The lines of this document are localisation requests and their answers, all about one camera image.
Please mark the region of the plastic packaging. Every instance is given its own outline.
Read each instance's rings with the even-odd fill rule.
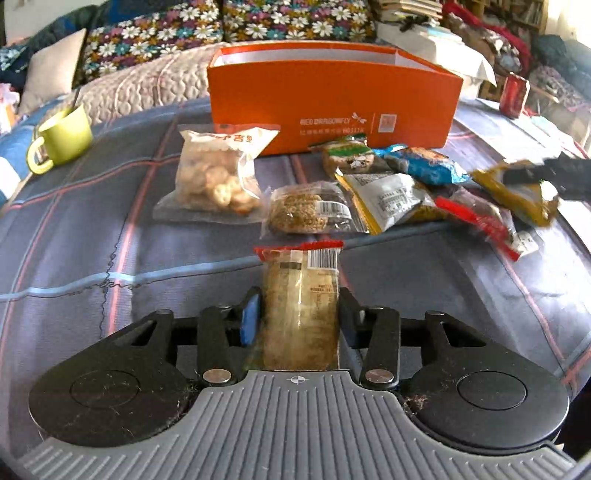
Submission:
[[[346,135],[311,145],[310,149],[322,152],[322,165],[331,179],[337,169],[343,174],[390,171],[384,160],[375,158],[374,151],[367,146],[365,134]]]
[[[268,370],[336,368],[343,242],[255,248],[264,262],[260,347]]]
[[[521,256],[512,247],[515,225],[509,211],[504,211],[461,187],[448,199],[436,198],[435,203],[454,217],[475,226],[513,261]]]
[[[407,173],[427,185],[447,185],[470,180],[466,170],[458,163],[427,148],[396,148],[385,153],[384,158],[394,170]]]
[[[337,184],[288,185],[265,199],[262,237],[267,233],[365,232],[350,195]]]
[[[355,206],[371,235],[402,222],[428,196],[404,173],[337,175],[336,179],[353,193]]]
[[[533,226],[548,226],[558,212],[558,192],[547,181],[538,184],[503,184],[504,173],[511,168],[531,166],[529,160],[515,163],[499,163],[490,170],[471,172],[472,179],[482,186],[497,203],[511,210],[521,220]]]
[[[180,126],[185,142],[175,190],[154,207],[156,220],[259,222],[261,191],[254,159],[278,129],[252,125]]]

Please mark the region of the yellow-green mug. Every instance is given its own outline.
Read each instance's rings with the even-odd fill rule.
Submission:
[[[92,143],[90,122],[84,106],[56,113],[39,127],[39,137],[27,150],[29,169],[41,175],[56,165],[62,165],[80,157]],[[45,145],[48,159],[37,164],[35,154]]]

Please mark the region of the clear plastic bag of cookies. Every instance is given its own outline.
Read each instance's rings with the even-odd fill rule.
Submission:
[[[341,241],[323,241],[255,248],[265,267],[259,368],[336,368],[342,247]]]
[[[366,231],[352,196],[336,183],[288,185],[265,198],[262,238],[282,233]]]
[[[278,127],[187,125],[179,130],[184,144],[175,189],[156,204],[154,218],[260,222],[261,189],[254,160],[277,136]]]

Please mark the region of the metal screw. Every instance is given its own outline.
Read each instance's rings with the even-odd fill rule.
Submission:
[[[365,372],[365,378],[371,383],[384,384],[394,380],[394,374],[382,368],[374,368]]]
[[[223,368],[212,368],[203,374],[203,379],[208,383],[226,383],[232,378],[232,374]]]

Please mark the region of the orange box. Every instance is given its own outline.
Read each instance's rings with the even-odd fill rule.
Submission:
[[[278,124],[263,154],[364,132],[370,147],[442,147],[462,79],[396,48],[284,41],[221,48],[208,68],[213,122]]]

